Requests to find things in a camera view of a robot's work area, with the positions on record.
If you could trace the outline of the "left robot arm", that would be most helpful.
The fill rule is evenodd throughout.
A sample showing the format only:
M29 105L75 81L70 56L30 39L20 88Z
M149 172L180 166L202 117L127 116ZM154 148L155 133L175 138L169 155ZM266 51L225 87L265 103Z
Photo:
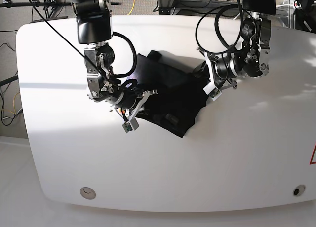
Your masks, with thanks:
M229 44L220 32L220 17L231 9L237 9L240 29L234 43ZM237 0L236 3L217 7L203 14L215 13L214 30L225 50L212 52L198 44L198 51L205 57L209 71L207 95L220 94L227 82L236 87L236 79L244 76L260 78L269 72L271 21L267 15L276 14L276 0Z

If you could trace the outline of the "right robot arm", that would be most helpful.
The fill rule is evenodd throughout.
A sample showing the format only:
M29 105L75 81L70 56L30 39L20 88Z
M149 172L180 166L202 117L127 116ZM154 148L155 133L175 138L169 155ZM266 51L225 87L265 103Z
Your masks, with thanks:
M153 121L156 116L152 97L156 89L149 82L152 60L137 54L132 41L112 29L111 0L69 0L77 23L78 43L86 45L83 57L92 100L109 101L120 109L125 124L134 118ZM114 73L115 52L109 45L112 37L123 39L132 52L131 69Z

